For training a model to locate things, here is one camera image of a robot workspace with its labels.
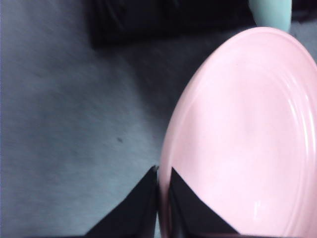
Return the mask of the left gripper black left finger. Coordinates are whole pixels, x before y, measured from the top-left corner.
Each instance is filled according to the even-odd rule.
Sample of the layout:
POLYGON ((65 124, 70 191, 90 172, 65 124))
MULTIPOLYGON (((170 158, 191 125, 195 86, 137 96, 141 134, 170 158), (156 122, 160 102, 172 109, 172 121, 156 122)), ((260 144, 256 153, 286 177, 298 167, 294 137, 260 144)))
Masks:
POLYGON ((153 238, 158 185, 156 166, 151 167, 129 194, 94 225, 87 238, 153 238))

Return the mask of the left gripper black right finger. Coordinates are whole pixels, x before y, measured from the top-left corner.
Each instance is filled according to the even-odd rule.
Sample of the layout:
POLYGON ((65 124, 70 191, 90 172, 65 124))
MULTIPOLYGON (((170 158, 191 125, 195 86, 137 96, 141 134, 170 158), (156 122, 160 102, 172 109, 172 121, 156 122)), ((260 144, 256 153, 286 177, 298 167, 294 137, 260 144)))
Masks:
POLYGON ((239 233, 208 207, 175 170, 169 187, 172 238, 238 238, 239 233))

